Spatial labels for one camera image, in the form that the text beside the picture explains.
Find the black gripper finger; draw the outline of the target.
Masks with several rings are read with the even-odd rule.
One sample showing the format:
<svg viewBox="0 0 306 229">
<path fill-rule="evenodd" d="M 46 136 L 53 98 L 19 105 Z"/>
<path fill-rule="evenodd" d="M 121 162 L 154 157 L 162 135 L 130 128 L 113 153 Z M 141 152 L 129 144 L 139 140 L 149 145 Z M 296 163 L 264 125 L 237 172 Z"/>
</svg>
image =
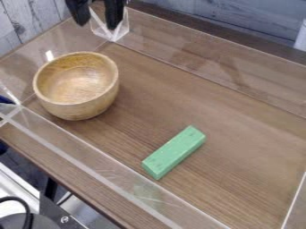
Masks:
<svg viewBox="0 0 306 229">
<path fill-rule="evenodd" d="M 91 19 L 89 0 L 65 0 L 74 21 L 79 26 L 85 26 Z"/>
<path fill-rule="evenodd" d="M 114 30 L 123 20 L 126 0 L 105 0 L 106 20 L 110 30 Z"/>
</svg>

